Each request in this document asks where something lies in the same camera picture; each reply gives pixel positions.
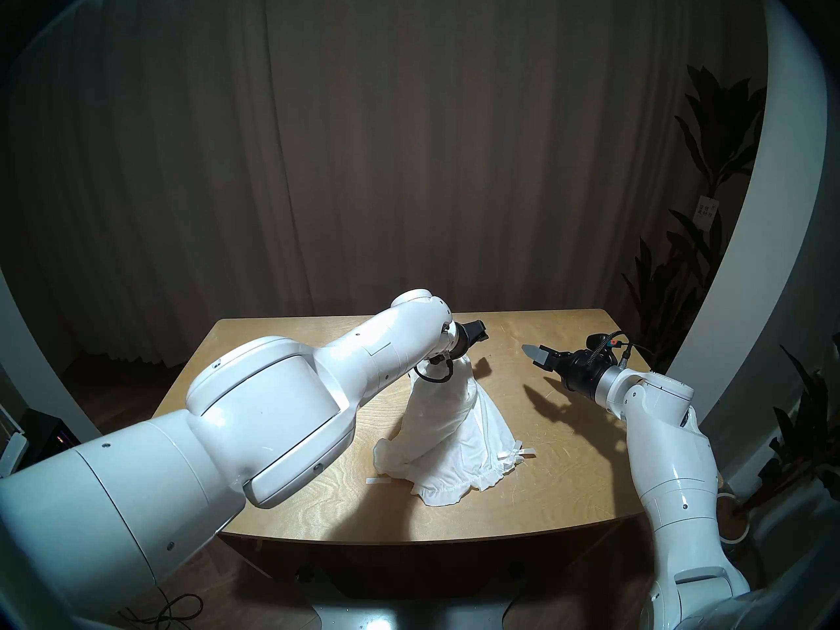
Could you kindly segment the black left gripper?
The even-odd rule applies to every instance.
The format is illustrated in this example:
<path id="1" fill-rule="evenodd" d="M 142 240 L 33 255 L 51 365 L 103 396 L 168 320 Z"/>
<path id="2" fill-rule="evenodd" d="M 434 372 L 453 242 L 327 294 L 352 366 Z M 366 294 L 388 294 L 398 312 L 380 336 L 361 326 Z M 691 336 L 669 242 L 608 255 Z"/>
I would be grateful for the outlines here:
<path id="1" fill-rule="evenodd" d="M 474 320 L 466 324 L 454 321 L 456 330 L 455 346 L 451 350 L 451 360 L 455 361 L 467 354 L 470 347 L 480 342 L 480 321 Z"/>

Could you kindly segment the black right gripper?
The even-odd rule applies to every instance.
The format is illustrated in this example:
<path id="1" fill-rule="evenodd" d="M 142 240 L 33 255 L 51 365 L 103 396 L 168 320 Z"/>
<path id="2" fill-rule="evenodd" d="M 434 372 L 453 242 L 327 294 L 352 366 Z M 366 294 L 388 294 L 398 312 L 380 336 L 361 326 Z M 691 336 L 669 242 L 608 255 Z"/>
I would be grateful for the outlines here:
<path id="1" fill-rule="evenodd" d="M 522 345 L 522 352 L 540 369 L 555 372 L 563 386 L 586 397 L 596 397 L 603 376 L 618 369 L 618 360 L 612 352 L 595 353 L 589 349 L 576 352 L 562 351 L 540 345 Z"/>

